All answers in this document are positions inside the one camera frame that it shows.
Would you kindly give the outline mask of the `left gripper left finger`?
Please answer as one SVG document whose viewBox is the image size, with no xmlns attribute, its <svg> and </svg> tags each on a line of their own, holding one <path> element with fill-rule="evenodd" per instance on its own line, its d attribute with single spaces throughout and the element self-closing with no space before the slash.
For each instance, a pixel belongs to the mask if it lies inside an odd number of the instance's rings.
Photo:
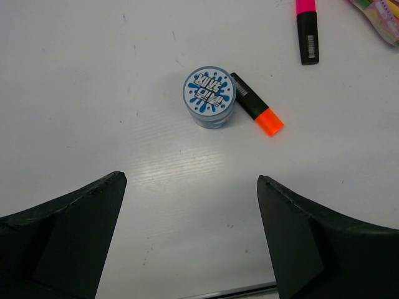
<svg viewBox="0 0 399 299">
<path fill-rule="evenodd" d="M 127 178 L 112 172 L 1 218 L 1 298 L 95 298 Z"/>
</svg>

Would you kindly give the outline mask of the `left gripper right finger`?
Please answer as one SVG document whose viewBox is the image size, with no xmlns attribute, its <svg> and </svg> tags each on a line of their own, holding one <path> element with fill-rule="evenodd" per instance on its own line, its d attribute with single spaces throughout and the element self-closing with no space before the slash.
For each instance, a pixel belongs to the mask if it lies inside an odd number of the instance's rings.
<svg viewBox="0 0 399 299">
<path fill-rule="evenodd" d="M 397 298 L 398 231 L 307 199 L 268 176 L 257 198 L 281 298 Z"/>
</svg>

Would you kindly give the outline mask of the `blue slime jar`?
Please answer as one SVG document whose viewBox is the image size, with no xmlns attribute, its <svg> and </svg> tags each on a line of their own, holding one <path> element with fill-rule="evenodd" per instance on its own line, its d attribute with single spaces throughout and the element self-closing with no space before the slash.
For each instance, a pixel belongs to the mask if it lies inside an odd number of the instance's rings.
<svg viewBox="0 0 399 299">
<path fill-rule="evenodd" d="M 197 125 L 207 129 L 223 127 L 236 103 L 236 82 L 225 70 L 204 66 L 194 70 L 183 84 L 184 103 Z"/>
</svg>

